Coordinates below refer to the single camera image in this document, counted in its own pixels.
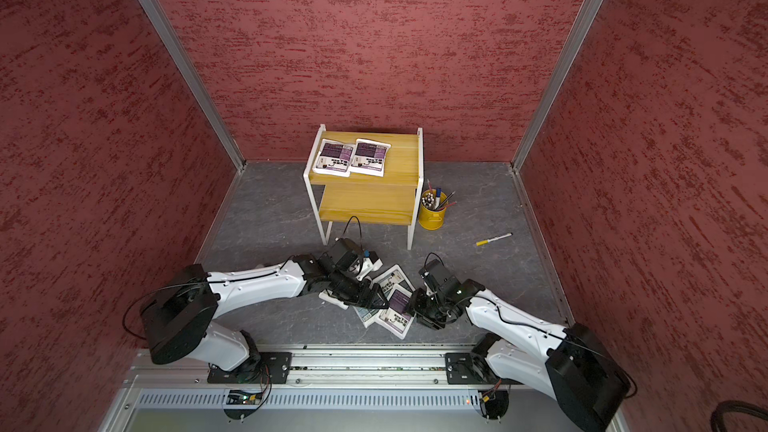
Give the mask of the purple coffee bag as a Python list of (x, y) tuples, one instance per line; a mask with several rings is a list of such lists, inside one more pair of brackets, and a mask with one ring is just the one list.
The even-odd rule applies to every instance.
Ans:
[(312, 166), (316, 174), (337, 177), (349, 177), (350, 163), (355, 150), (353, 144), (330, 139), (321, 141), (319, 151)]
[(409, 290), (394, 285), (388, 292), (388, 308), (382, 309), (375, 317), (378, 325), (400, 340), (405, 339), (414, 322), (414, 317), (407, 312), (411, 295)]
[(383, 177), (387, 154), (391, 145), (369, 139), (357, 139), (351, 158), (351, 173)]

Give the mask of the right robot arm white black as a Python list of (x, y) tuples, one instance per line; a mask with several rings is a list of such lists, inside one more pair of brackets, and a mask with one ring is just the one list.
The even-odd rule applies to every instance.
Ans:
[(631, 376), (586, 326), (539, 319), (468, 279), (439, 292), (416, 290), (407, 312), (439, 330), (466, 316), (487, 332), (480, 359), (510, 379), (554, 399), (582, 431), (608, 429), (622, 402), (637, 391)]

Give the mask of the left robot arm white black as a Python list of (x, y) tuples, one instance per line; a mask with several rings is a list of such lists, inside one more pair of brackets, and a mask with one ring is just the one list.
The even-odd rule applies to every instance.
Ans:
[(207, 272), (193, 264), (150, 294), (139, 311), (154, 364), (190, 358), (252, 383), (263, 371), (253, 339), (216, 319), (262, 302), (323, 292), (348, 306), (389, 307), (381, 286), (370, 279), (349, 276), (325, 255), (298, 255), (282, 264), (236, 272)]

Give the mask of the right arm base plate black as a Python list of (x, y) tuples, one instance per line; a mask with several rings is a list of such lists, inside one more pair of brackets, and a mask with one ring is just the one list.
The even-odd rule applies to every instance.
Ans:
[(495, 385), (499, 380), (485, 359), (473, 353), (447, 353), (445, 371), (450, 385)]

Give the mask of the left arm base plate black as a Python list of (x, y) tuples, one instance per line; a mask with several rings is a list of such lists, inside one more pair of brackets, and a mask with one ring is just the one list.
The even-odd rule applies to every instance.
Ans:
[(258, 359), (246, 359), (232, 371), (209, 367), (208, 384), (285, 384), (291, 368), (290, 352), (263, 352)]

